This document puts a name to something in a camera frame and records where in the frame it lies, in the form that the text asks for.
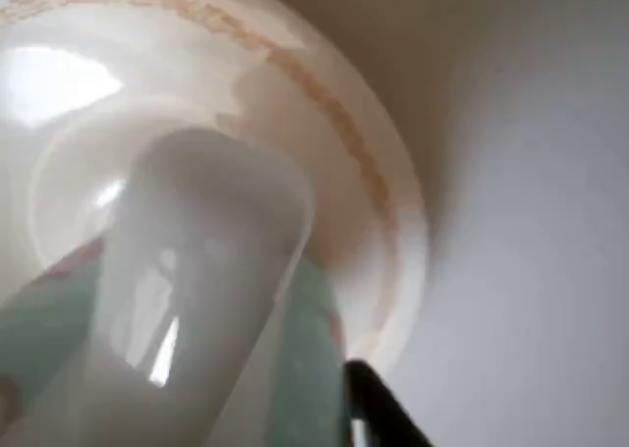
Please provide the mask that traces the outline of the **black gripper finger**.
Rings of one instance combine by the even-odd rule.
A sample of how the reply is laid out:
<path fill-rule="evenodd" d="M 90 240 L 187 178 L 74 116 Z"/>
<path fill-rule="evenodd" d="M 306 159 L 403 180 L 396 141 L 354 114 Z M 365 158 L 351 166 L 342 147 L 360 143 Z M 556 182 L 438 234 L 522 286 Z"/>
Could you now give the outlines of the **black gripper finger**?
<path fill-rule="evenodd" d="M 349 360 L 343 369 L 350 418 L 366 425 L 368 446 L 424 445 L 424 433 L 368 363 Z"/>

